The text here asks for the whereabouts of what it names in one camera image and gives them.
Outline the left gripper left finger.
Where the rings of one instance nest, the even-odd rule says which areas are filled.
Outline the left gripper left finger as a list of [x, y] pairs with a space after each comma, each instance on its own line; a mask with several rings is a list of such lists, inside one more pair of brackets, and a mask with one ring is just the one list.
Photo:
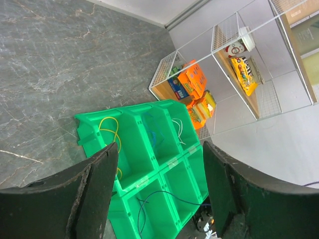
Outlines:
[[118, 166], [111, 143], [24, 187], [0, 191], [2, 239], [101, 239]]

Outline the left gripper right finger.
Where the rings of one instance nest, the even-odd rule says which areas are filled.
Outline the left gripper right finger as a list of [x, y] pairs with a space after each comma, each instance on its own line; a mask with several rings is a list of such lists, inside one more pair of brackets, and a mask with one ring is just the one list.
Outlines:
[[265, 174], [203, 144], [215, 231], [222, 239], [317, 239], [319, 190]]

